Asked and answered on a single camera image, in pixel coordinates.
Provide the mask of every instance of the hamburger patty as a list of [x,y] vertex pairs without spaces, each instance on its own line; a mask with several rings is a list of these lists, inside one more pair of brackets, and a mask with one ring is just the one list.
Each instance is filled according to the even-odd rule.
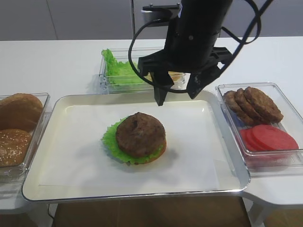
[[270,122],[265,120],[257,111],[252,107],[252,105],[247,101],[244,96],[244,90],[242,88],[238,89],[235,93],[235,100],[241,109],[251,117],[256,124],[269,124]]
[[283,119],[283,115],[274,101],[263,91],[254,87],[247,87],[244,95],[247,101],[263,118],[273,123],[279,123]]
[[249,117],[242,109],[241,107],[237,104],[235,100],[235,91],[228,91],[223,95],[224,101],[227,104],[227,106],[234,111],[237,116],[247,125],[254,125],[254,120]]
[[165,142],[165,130],[153,116],[136,113],[127,117],[116,131],[119,148],[134,157],[146,157]]

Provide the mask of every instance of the white tray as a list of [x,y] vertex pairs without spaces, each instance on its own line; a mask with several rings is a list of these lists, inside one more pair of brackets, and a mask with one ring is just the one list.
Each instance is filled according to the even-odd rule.
[[[158,118],[167,150],[156,161],[127,166],[107,154],[107,127],[136,112]],[[250,181],[216,96],[168,93],[158,107],[153,93],[66,96],[40,142],[22,193],[31,201],[238,192]]]

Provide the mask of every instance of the white countertop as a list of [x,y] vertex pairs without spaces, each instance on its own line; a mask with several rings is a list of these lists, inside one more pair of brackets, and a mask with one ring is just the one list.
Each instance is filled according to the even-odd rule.
[[[245,46],[228,70],[205,89],[214,91],[219,84],[274,82],[303,115],[299,96],[303,83],[302,42],[303,37],[259,38]],[[53,106],[62,96],[97,93],[101,50],[128,48],[129,43],[129,40],[0,42],[0,95],[47,92]],[[164,40],[138,40],[135,47],[163,45]],[[237,43],[221,38],[216,46],[233,51]],[[303,175],[268,176],[252,178],[244,195],[253,195],[260,202],[296,207],[303,205],[302,191]],[[0,202],[0,213],[14,208],[11,200]]]

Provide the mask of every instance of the gray cabinet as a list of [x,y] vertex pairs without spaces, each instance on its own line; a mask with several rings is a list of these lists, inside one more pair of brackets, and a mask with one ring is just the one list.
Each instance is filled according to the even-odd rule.
[[56,39],[45,0],[0,0],[0,41]]
[[131,39],[130,0],[48,0],[58,39]]
[[[254,0],[261,7],[265,0]],[[150,3],[154,5],[176,4],[178,0],[134,0],[134,27],[137,31],[143,25],[141,9]],[[303,0],[275,0],[262,16],[261,36],[303,35]],[[233,0],[224,21],[224,26],[242,37],[254,13],[243,0]],[[166,37],[166,27],[146,28],[139,36],[142,39],[160,39]],[[221,37],[228,37],[221,32]]]
[[[260,8],[265,0],[254,0]],[[303,0],[275,0],[262,16],[261,36],[302,36]],[[242,37],[254,13],[243,0],[233,0],[224,26]]]

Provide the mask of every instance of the black cable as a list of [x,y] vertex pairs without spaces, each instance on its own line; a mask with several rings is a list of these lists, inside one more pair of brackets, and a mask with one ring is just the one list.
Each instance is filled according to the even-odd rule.
[[[253,18],[253,20],[250,22],[250,25],[248,26],[248,28],[245,31],[245,34],[242,38],[242,40],[240,40],[240,44],[238,45],[238,47],[236,48],[236,50],[234,51],[234,53],[232,54],[231,58],[228,60],[228,62],[226,64],[224,64],[224,66],[220,69],[219,74],[221,75],[229,66],[230,64],[235,60],[235,58],[238,56],[239,52],[241,51],[241,49],[243,48],[243,46],[245,45],[250,33],[252,32],[254,26],[257,24],[258,20],[261,18],[261,16],[263,15],[263,13],[265,12],[265,10],[269,7],[269,5],[273,2],[274,0],[267,0],[263,6],[261,7],[261,9],[256,12],[255,17]],[[149,85],[152,85],[154,87],[160,88],[164,91],[167,92],[172,92],[172,93],[178,93],[178,94],[182,94],[182,93],[187,93],[187,90],[174,90],[171,88],[167,88],[164,86],[161,86],[159,84],[154,84],[153,82],[149,81],[148,79],[146,79],[145,77],[143,77],[139,71],[137,70],[137,68],[134,66],[134,63],[132,61],[132,50],[133,50],[133,46],[134,46],[134,42],[136,41],[138,35],[143,31],[143,29],[145,29],[146,27],[148,27],[151,24],[156,24],[156,23],[161,23],[161,22],[166,22],[163,19],[157,19],[157,20],[152,20],[147,22],[145,25],[143,25],[134,35],[132,42],[129,46],[128,49],[128,60],[129,63],[132,67],[132,69],[134,70],[134,72],[137,74],[137,76],[139,78],[141,78],[144,82],[148,83]]]
[[232,54],[231,58],[228,60],[228,62],[221,68],[220,70],[220,74],[222,74],[229,66],[230,64],[235,60],[235,58],[238,56],[239,52],[241,51],[241,49],[243,48],[243,46],[245,45],[245,42],[247,41],[252,29],[254,28],[254,26],[256,25],[257,19],[258,17],[261,17],[263,15],[263,13],[265,12],[265,10],[270,6],[270,4],[273,2],[274,0],[267,0],[263,6],[261,7],[261,9],[259,10],[259,15],[256,15],[253,20],[251,21],[250,25],[248,26],[248,28],[246,29],[246,32],[243,36],[243,39],[241,41],[241,43],[238,45],[238,47],[236,48],[236,50],[234,51],[234,53]]
[[[259,14],[259,9],[256,5],[256,3],[253,0],[244,0],[246,1],[254,10],[255,16],[257,16]],[[222,30],[224,32],[226,32],[231,38],[233,38],[234,40],[236,40],[237,42],[241,43],[241,39],[239,39],[234,33],[232,33],[230,30],[228,30],[226,27],[222,27]],[[249,42],[245,42],[245,45],[250,44],[252,42],[254,42],[256,39],[259,38],[260,34],[261,34],[261,30],[262,30],[262,22],[261,22],[261,17],[258,17],[257,20],[257,32],[255,35],[255,38]]]
[[51,213],[49,212],[49,205],[48,205],[48,208],[47,208],[47,214],[48,214],[48,216],[53,220],[52,227],[56,227],[55,217],[53,217],[53,216],[51,215]]
[[134,42],[136,41],[138,35],[142,32],[143,29],[145,29],[147,26],[151,25],[151,24],[156,24],[156,23],[161,23],[161,22],[164,22],[162,19],[157,19],[157,20],[152,20],[152,21],[149,21],[147,22],[145,25],[143,25],[137,32],[136,34],[134,35],[133,37],[133,40],[129,46],[129,49],[128,49],[128,61],[129,61],[129,64],[131,65],[132,69],[134,70],[134,72],[138,75],[138,77],[140,79],[142,79],[144,82],[148,83],[149,85],[152,85],[154,87],[158,87],[162,90],[165,90],[167,92],[173,92],[173,93],[179,93],[179,94],[182,94],[182,93],[187,93],[187,90],[174,90],[174,89],[171,89],[171,88],[167,88],[167,87],[164,87],[164,86],[161,86],[159,84],[154,84],[153,82],[149,81],[148,79],[146,79],[144,76],[142,76],[139,71],[137,70],[137,68],[135,67],[134,63],[133,63],[133,60],[132,60],[132,50],[133,50],[133,46],[134,46]]

